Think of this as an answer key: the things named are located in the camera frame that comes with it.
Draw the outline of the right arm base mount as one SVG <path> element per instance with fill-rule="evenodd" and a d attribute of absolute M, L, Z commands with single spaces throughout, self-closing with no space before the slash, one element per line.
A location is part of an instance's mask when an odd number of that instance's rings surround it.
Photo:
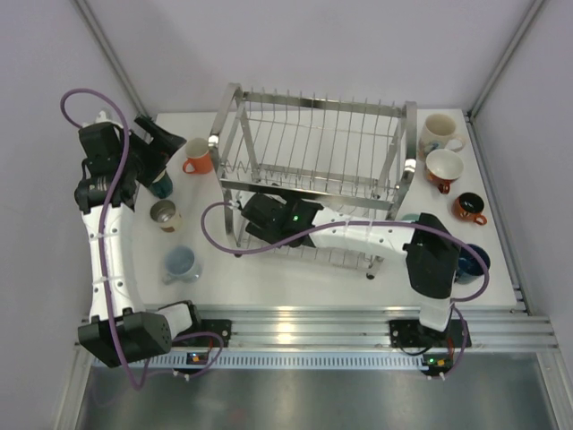
<path fill-rule="evenodd" d="M 436 331 L 422 326 L 417 319 L 389 321 L 390 346 L 417 356 L 434 348 L 451 351 L 460 348 L 466 329 L 460 320 L 451 320 L 445 331 Z"/>

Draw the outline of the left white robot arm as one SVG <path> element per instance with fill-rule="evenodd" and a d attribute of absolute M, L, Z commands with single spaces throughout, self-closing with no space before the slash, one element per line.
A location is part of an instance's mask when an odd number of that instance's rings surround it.
<path fill-rule="evenodd" d="M 145 188 L 160 200 L 172 194 L 167 163 L 185 139 L 147 116 L 135 122 L 150 135 L 150 142 L 124 131 L 105 110 L 79 129 L 86 157 L 74 200 L 89 237 L 92 299 L 89 320 L 79 327 L 78 337 L 109 367 L 166 354 L 176 339 L 195 345 L 204 333 L 192 301 L 157 311 L 146 310 L 141 301 L 133 262 L 137 193 Z"/>

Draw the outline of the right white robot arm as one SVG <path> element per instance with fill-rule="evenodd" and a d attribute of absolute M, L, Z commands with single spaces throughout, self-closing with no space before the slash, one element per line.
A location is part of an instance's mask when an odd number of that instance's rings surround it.
<path fill-rule="evenodd" d="M 334 211 L 317 202 L 282 202 L 264 193 L 239 201 L 245 230 L 269 245 L 342 250 L 400 262 L 420 298 L 419 337 L 440 345 L 451 334 L 451 294 L 461 243 L 428 213 L 389 221 Z"/>

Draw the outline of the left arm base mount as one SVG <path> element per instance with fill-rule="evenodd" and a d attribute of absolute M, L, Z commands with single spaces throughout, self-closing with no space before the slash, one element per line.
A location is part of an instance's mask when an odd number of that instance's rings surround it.
<path fill-rule="evenodd" d="M 202 319 L 201 323 L 193 332 L 210 332 L 217 334 L 223 340 L 226 348 L 231 340 L 233 324 L 229 319 Z M 200 336 L 190 340 L 190 345 L 201 348 L 217 348 L 219 342 L 210 336 Z"/>

